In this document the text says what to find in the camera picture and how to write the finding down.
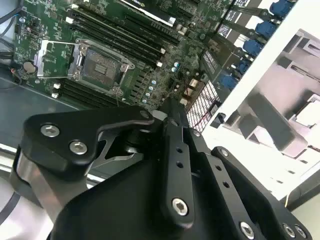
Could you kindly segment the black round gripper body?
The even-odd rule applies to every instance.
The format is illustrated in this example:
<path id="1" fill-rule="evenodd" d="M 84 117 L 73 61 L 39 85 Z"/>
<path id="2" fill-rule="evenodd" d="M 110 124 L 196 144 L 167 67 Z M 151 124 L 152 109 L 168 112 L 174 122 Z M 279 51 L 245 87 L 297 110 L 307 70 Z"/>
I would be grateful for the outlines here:
<path id="1" fill-rule="evenodd" d="M 53 240 L 233 240 L 225 209 L 183 164 L 134 164 L 71 200 Z"/>

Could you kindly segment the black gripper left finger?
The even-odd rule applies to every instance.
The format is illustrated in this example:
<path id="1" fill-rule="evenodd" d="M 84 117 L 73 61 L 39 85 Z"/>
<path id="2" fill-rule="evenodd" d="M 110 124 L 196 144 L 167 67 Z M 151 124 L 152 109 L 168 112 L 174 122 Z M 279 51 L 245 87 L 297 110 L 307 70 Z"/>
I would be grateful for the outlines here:
<path id="1" fill-rule="evenodd" d="M 71 200 L 135 164 L 159 162 L 167 174 L 183 164 L 191 173 L 179 104 L 168 98 L 155 114 L 126 106 L 31 116 L 13 172 L 53 224 Z"/>

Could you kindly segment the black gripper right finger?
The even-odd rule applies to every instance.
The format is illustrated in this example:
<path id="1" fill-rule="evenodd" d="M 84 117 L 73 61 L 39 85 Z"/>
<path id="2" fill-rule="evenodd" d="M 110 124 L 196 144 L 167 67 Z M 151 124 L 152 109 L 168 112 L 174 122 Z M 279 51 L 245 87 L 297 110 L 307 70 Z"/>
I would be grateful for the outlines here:
<path id="1" fill-rule="evenodd" d="M 307 228 L 227 149 L 209 149 L 190 128 L 183 104 L 179 121 L 190 149 L 195 222 L 183 240 L 310 240 Z"/>

